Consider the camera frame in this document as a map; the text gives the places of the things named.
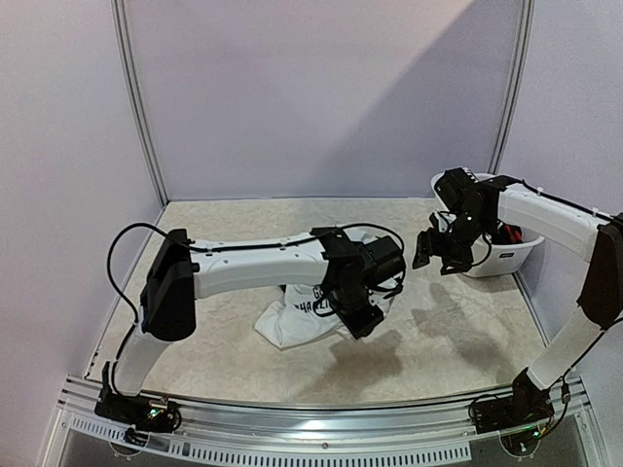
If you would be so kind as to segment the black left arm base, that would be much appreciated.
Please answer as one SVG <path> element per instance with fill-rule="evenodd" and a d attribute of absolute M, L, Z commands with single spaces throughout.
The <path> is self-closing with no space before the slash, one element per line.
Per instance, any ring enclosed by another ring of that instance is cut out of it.
<path fill-rule="evenodd" d="M 173 433 L 182 423 L 180 405 L 166 396 L 125 396 L 119 393 L 112 381 L 111 364 L 102 368 L 102 386 L 94 407 L 94 414 L 133 426 L 137 431 Z"/>

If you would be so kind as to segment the white and green t-shirt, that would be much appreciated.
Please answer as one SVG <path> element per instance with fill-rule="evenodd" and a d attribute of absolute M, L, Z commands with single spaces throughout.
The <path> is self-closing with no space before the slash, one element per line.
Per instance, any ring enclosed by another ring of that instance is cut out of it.
<path fill-rule="evenodd" d="M 317 285 L 283 285 L 282 298 L 270 304 L 254 325 L 255 331 L 279 349 L 317 341 L 341 328 L 348 331 L 336 314 L 340 308 L 377 305 L 385 316 L 392 298 L 402 291 L 405 272 L 398 281 L 366 284 L 364 270 L 369 258 L 363 245 L 381 236 L 365 232 L 362 225 L 316 228 L 311 235 L 323 247 L 326 275 Z"/>

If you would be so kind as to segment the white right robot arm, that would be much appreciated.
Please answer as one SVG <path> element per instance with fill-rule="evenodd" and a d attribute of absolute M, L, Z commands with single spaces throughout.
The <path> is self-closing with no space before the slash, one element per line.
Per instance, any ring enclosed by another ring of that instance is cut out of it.
<path fill-rule="evenodd" d="M 441 274 L 471 275 L 495 263 L 493 248 L 478 253 L 476 246 L 504 225 L 543 239 L 518 271 L 549 337 L 525 374 L 529 385 L 550 388 L 622 313 L 622 218 L 465 167 L 434 175 L 430 185 L 440 208 L 419 233 L 414 269 L 437 258 Z"/>

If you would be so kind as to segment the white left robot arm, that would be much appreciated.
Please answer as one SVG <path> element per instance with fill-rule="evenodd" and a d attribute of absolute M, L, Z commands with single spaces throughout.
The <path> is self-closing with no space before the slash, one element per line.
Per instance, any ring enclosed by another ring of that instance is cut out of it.
<path fill-rule="evenodd" d="M 385 314 L 373 297 L 404 269 L 402 249 L 387 235 L 359 239 L 337 227 L 248 242 L 193 241 L 184 229 L 165 234 L 133 308 L 133 324 L 106 366 L 108 408 L 124 422 L 145 412 L 139 394 L 165 350 L 197 329 L 196 302 L 226 292 L 280 285 L 312 289 L 311 314 L 337 318 L 355 339 Z"/>

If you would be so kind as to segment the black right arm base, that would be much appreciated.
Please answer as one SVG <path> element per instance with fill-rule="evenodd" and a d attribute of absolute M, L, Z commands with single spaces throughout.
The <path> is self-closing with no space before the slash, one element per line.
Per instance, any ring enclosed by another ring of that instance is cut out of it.
<path fill-rule="evenodd" d="M 500 398 L 485 394 L 475 398 L 468 406 L 468 416 L 478 434 L 505 430 L 554 418 L 555 410 L 550 398 L 550 389 L 560 382 L 564 404 L 570 401 L 570 389 L 564 376 L 551 385 L 541 388 L 525 368 L 512 381 L 510 396 Z"/>

